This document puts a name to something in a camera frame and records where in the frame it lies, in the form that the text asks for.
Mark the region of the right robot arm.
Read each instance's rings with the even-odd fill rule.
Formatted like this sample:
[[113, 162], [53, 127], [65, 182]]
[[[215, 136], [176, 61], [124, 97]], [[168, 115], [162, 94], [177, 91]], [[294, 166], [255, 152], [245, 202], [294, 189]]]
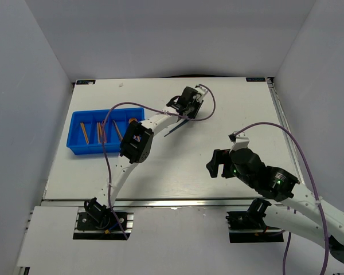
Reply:
[[254, 199], [245, 214], [226, 216], [231, 229], [277, 227], [328, 248], [344, 264], [344, 212], [316, 198], [297, 177], [279, 167], [265, 165], [249, 148], [214, 150], [206, 164], [210, 177], [237, 178], [254, 189]]

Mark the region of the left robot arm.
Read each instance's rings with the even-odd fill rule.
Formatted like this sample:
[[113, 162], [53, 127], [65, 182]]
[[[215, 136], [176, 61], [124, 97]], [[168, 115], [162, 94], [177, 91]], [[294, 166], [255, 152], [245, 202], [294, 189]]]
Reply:
[[148, 107], [154, 116], [140, 122], [132, 121], [123, 135], [120, 143], [120, 152], [115, 167], [110, 166], [105, 144], [102, 149], [107, 165], [107, 183], [102, 187], [95, 198], [97, 202], [108, 209], [113, 208], [115, 201], [133, 170], [143, 163], [149, 156], [154, 137], [161, 131], [183, 121], [203, 121], [196, 118], [204, 97], [209, 93], [208, 88], [197, 85], [194, 88], [186, 87], [182, 94], [174, 96], [161, 110]]

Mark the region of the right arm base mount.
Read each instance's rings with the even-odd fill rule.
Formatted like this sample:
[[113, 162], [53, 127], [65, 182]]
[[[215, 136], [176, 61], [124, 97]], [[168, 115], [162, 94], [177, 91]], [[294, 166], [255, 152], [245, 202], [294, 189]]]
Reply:
[[246, 211], [229, 211], [226, 221], [230, 243], [283, 242], [284, 231], [264, 223], [265, 211], [272, 204], [264, 199], [254, 199]]

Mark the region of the blue chopstick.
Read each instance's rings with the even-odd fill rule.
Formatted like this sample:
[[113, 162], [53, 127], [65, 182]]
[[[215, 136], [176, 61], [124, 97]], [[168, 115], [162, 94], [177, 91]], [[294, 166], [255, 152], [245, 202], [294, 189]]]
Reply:
[[184, 126], [188, 122], [189, 122], [188, 120], [181, 121], [177, 126], [175, 126], [173, 129], [171, 129], [167, 134], [165, 134], [164, 137], [172, 134], [174, 131], [176, 131], [177, 129], [181, 128], [182, 126]]

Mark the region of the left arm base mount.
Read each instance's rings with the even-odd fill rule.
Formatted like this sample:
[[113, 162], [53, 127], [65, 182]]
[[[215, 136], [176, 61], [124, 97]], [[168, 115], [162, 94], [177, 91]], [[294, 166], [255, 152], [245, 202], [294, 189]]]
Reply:
[[96, 198], [84, 202], [84, 210], [77, 215], [74, 240], [125, 241], [131, 234], [130, 213], [116, 212], [117, 218]]

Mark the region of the orange plastic fork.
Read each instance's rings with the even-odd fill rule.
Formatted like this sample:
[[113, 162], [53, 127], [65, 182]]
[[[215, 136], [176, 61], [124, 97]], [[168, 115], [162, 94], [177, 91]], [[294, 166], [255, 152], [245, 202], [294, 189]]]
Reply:
[[105, 131], [105, 122], [102, 121], [100, 123], [100, 131], [101, 131], [101, 137], [102, 137], [102, 141], [103, 143], [107, 142], [107, 135], [106, 135], [106, 131]]

